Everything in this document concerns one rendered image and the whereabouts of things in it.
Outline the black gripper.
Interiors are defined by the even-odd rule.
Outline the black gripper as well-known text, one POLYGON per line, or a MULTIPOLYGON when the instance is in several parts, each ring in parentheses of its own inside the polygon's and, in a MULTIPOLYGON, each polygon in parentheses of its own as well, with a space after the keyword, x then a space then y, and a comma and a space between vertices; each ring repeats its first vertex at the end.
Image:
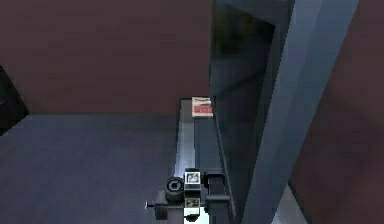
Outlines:
POLYGON ((145 210, 152 209, 158 221, 184 220, 184 181, 180 177, 170 177, 153 202, 145 202, 145 210))

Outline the red and white book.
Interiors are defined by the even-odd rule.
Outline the red and white book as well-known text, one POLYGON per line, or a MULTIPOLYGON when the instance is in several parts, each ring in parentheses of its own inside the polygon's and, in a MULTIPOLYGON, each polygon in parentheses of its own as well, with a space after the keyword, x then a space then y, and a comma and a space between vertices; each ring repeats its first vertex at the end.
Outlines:
POLYGON ((212 117, 212 105, 209 97, 192 98, 192 116, 193 117, 212 117))

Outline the blue-grey shelf unit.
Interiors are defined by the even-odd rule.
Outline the blue-grey shelf unit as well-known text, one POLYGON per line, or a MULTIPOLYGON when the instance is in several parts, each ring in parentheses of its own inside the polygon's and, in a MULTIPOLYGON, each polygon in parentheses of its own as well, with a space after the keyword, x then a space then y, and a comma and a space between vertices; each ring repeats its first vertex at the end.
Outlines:
POLYGON ((359 0, 209 0, 212 117, 175 173, 218 169, 232 224, 312 224, 290 181, 359 0))

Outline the black furniture piece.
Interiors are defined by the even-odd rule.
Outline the black furniture piece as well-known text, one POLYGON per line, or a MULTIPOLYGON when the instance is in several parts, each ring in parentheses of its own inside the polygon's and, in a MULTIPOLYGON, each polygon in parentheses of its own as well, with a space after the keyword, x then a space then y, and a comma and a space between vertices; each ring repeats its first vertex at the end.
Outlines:
POLYGON ((0 136, 28 114, 29 111, 16 87, 0 65, 0 136))

